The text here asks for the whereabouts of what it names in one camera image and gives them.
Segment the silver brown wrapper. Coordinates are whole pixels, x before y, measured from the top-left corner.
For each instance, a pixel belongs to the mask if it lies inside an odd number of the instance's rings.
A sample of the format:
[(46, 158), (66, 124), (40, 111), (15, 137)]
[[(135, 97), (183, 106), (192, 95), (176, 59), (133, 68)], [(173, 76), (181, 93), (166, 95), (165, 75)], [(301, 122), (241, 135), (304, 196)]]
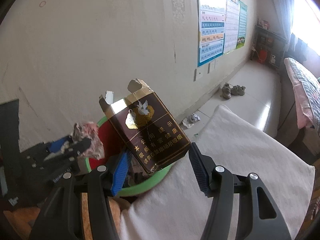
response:
[(100, 160), (105, 157), (103, 143), (99, 138), (99, 127), (95, 122), (75, 123), (73, 132), (71, 133), (73, 141), (90, 140), (90, 146), (79, 158), (92, 158)]

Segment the brown gold cigarette pack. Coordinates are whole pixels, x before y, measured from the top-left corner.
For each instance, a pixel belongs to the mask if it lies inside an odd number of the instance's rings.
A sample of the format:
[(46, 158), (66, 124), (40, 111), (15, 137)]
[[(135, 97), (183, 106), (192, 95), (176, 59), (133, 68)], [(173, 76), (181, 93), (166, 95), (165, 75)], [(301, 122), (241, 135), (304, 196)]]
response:
[(185, 156), (190, 140), (147, 83), (131, 80), (130, 94), (114, 103), (103, 96), (99, 105), (113, 130), (148, 174)]

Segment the orange plush cushion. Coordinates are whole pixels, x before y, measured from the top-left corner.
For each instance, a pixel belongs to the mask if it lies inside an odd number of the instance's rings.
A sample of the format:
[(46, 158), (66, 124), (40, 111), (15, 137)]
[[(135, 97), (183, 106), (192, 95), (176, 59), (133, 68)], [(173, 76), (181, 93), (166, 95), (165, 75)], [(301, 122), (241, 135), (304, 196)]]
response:
[[(109, 206), (112, 212), (114, 224), (116, 226), (117, 233), (120, 234), (120, 217), (121, 212), (127, 210), (130, 207), (130, 203), (119, 197), (108, 197)], [(88, 196), (87, 193), (81, 195), (81, 213), (82, 213), (82, 229), (84, 232), (84, 239), (93, 239), (91, 232), (91, 225), (89, 221), (88, 212)], [(14, 212), (4, 211), (5, 217), (9, 220), (9, 224), (13, 226), (15, 232), (22, 238), (28, 239), (31, 233), (31, 229), (35, 222), (35, 219), (40, 213), (39, 207), (26, 207), (17, 209)]]

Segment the red bin green rim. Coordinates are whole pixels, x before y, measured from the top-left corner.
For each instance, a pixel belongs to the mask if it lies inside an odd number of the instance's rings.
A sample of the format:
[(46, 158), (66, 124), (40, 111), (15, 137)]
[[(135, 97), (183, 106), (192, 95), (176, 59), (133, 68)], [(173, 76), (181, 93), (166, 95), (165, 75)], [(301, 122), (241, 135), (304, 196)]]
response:
[[(95, 169), (97, 166), (100, 165), (100, 163), (104, 164), (104, 160), (95, 160), (86, 158), (85, 164), (88, 172), (91, 172), (93, 169)], [(166, 168), (154, 173), (152, 176), (150, 176), (148, 179), (144, 180), (140, 184), (131, 186), (131, 187), (123, 187), (119, 192), (119, 197), (131, 197), (131, 196), (137, 196), (140, 194), (143, 194), (144, 192), (149, 191), (153, 187), (155, 187), (157, 184), (159, 184), (165, 176), (168, 174), (170, 169), (172, 168), (173, 164), (167, 166)]]

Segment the bed with plaid blanket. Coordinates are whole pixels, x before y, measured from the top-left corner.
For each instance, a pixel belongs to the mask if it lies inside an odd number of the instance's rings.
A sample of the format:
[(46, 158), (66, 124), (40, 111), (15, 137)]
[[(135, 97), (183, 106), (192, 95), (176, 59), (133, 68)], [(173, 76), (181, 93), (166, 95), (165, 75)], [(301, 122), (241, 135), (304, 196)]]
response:
[(319, 81), (301, 63), (284, 59), (280, 70), (281, 107), (276, 139), (291, 145), (298, 135), (319, 141)]

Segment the crumpled white paper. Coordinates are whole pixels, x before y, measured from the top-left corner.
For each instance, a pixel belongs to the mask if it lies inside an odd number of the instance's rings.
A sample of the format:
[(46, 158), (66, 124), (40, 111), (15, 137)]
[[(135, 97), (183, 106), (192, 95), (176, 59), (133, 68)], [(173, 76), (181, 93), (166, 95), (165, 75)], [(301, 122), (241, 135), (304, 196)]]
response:
[(182, 120), (182, 125), (187, 129), (190, 129), (195, 123), (199, 122), (200, 120), (201, 118), (197, 114), (193, 113)]

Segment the pair of grey shoes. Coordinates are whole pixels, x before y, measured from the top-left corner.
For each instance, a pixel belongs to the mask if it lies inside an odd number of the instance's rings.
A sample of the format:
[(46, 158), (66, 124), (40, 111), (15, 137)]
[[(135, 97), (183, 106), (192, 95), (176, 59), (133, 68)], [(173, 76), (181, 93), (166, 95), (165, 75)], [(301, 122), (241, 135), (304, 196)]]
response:
[(233, 95), (234, 96), (244, 96), (245, 95), (245, 86), (240, 86), (240, 85), (230, 85), (229, 83), (225, 83), (223, 87), (221, 88), (221, 96), (228, 100), (230, 99)]

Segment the red bucket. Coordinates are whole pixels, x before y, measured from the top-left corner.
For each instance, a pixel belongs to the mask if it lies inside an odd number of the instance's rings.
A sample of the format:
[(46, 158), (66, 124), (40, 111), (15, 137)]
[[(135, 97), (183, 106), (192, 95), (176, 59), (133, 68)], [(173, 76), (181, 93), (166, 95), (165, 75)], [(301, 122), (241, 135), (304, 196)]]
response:
[(258, 53), (258, 62), (263, 64), (265, 63), (266, 59), (267, 59), (267, 51), (264, 49), (261, 49)]

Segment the dark shelf unit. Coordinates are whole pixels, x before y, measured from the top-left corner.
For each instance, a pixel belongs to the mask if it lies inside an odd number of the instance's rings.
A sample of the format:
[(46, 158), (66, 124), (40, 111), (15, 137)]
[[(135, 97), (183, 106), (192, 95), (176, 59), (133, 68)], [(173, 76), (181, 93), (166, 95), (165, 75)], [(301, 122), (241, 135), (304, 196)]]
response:
[(267, 51), (267, 59), (263, 64), (279, 69), (284, 59), (287, 44), (288, 40), (286, 38), (256, 25), (252, 57), (258, 61), (258, 53), (261, 49), (264, 49)]

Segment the green edged wall poster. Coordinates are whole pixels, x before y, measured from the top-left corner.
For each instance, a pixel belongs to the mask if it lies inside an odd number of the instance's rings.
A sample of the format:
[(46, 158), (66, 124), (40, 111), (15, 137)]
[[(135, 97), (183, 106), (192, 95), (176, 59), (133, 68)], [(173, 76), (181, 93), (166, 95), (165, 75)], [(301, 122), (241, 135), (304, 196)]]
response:
[(247, 5), (240, 1), (240, 12), (239, 12), (239, 29), (238, 38), (236, 43), (236, 49), (241, 48), (245, 44), (247, 30)]

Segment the white wall chart poster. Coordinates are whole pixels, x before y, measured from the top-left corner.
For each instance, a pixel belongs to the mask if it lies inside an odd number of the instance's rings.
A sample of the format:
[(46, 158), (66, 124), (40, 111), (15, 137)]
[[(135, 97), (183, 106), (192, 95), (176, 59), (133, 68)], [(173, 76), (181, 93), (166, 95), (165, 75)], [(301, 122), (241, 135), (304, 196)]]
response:
[(236, 48), (239, 31), (240, 1), (227, 0), (226, 22), (225, 22), (225, 43), (223, 53), (227, 54)]

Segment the blue wall poster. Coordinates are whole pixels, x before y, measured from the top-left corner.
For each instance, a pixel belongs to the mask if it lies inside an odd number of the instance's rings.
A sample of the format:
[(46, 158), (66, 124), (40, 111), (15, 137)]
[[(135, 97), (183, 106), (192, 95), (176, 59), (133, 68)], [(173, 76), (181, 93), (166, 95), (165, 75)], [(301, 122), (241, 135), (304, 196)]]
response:
[(223, 54), (227, 0), (198, 0), (200, 67)]

